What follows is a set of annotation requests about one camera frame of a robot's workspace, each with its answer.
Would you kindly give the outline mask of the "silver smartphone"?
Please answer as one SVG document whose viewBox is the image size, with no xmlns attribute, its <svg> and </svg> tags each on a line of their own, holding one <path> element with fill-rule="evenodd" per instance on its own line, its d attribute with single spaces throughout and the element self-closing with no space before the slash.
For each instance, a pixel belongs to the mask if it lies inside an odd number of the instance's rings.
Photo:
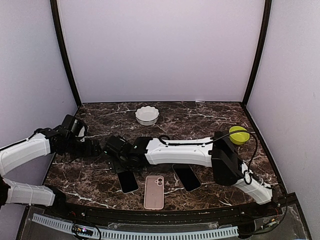
<svg viewBox="0 0 320 240">
<path fill-rule="evenodd" d="M 123 171 L 117 173 L 117 177 L 124 194 L 132 193 L 139 189 L 139 185 L 133 172 Z"/>
</svg>

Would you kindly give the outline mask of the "pink phone case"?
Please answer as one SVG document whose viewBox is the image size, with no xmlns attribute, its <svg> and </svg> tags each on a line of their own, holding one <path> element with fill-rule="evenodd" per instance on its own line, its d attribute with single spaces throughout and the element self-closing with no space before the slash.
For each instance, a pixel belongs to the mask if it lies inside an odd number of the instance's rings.
<svg viewBox="0 0 320 240">
<path fill-rule="evenodd" d="M 145 178 L 144 203 L 147 210 L 162 210 L 164 208 L 164 177 L 149 175 Z"/>
</svg>

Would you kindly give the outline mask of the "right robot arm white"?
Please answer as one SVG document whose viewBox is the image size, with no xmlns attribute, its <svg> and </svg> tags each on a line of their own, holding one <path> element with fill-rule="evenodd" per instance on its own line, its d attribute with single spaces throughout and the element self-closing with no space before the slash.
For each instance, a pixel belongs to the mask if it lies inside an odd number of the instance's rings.
<svg viewBox="0 0 320 240">
<path fill-rule="evenodd" d="M 251 171 L 229 136 L 221 131 L 215 132 L 213 137 L 193 140 L 142 136 L 129 143 L 123 137 L 112 135 L 106 140 L 103 151 L 117 159 L 126 170 L 161 164 L 211 168 L 216 184 L 240 189 L 257 203 L 255 213 L 266 217 L 275 208 L 273 188 Z"/>
</svg>

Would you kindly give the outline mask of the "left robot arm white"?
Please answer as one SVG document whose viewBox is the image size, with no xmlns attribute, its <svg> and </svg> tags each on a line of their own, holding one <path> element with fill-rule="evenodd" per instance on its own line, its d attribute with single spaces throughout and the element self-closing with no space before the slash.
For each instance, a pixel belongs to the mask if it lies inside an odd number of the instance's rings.
<svg viewBox="0 0 320 240">
<path fill-rule="evenodd" d="M 51 154 L 69 154 L 74 158 L 96 157 L 102 153 L 98 140 L 86 138 L 87 125 L 67 114 L 62 124 L 55 128 L 38 128 L 21 141 L 0 149 L 0 204 L 42 205 L 50 207 L 60 218 L 67 218 L 70 206 L 56 197 L 54 187 L 32 185 L 9 180 L 4 176 L 39 157 Z"/>
</svg>

